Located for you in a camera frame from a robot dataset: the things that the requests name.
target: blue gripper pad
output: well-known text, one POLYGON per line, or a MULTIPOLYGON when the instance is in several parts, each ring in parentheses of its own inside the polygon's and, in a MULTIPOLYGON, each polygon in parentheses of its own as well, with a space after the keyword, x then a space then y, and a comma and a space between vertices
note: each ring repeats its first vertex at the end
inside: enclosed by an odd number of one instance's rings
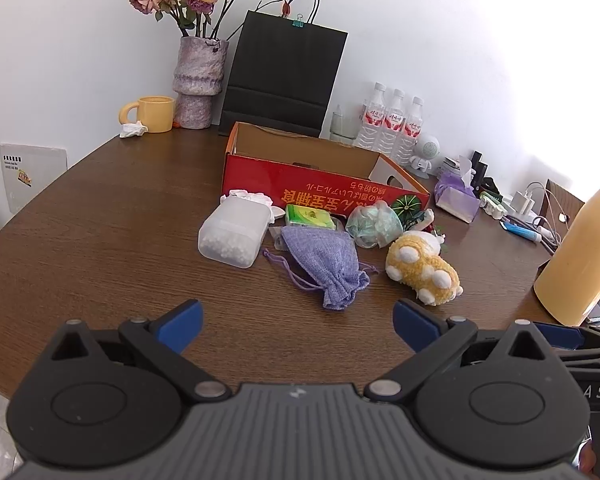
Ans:
POLYGON ((423 350, 442 335, 434 323, 401 301, 394 305, 394 330, 414 352, 423 350))
POLYGON ((199 301, 191 301, 179 306, 174 316, 155 332, 155 338, 171 350, 180 354, 202 330, 203 309, 199 301))
POLYGON ((577 328, 538 322, 535 325, 549 344, 556 348, 576 350, 584 344, 584 336, 577 328))

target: yellow mug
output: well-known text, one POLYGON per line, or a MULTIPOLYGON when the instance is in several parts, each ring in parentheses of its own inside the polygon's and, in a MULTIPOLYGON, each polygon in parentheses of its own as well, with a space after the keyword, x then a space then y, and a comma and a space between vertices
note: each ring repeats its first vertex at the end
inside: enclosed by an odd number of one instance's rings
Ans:
POLYGON ((118 114, 120 124, 129 122, 129 110, 137 108, 136 120, 149 128, 150 134, 161 134, 171 130, 175 101, 172 97, 153 95, 141 97, 135 103, 124 105, 118 114))

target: purple textured vase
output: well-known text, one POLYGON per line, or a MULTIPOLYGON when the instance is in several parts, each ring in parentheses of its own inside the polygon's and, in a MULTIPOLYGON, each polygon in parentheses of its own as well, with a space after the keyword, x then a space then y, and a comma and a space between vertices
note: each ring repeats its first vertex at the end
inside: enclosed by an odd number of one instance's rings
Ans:
POLYGON ((228 41, 181 38, 173 90, 178 93, 173 120, 183 128, 211 125, 212 97, 222 91, 228 41))

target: black paper bag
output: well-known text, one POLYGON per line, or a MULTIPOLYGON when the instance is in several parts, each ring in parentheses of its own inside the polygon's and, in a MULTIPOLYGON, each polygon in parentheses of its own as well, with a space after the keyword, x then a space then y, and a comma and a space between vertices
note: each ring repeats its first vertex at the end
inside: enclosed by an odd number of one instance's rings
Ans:
POLYGON ((248 12, 220 131, 241 121, 318 137, 346 39, 339 30, 248 12))

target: purple tissue box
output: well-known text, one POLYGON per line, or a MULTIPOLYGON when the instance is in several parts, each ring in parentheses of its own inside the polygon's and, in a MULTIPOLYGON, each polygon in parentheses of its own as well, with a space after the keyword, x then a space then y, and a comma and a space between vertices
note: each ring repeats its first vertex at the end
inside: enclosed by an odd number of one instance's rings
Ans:
POLYGON ((433 190, 436 205, 456 218, 470 224, 480 209, 480 200, 474 196, 470 187, 465 187, 462 179, 449 172, 440 176, 433 190))

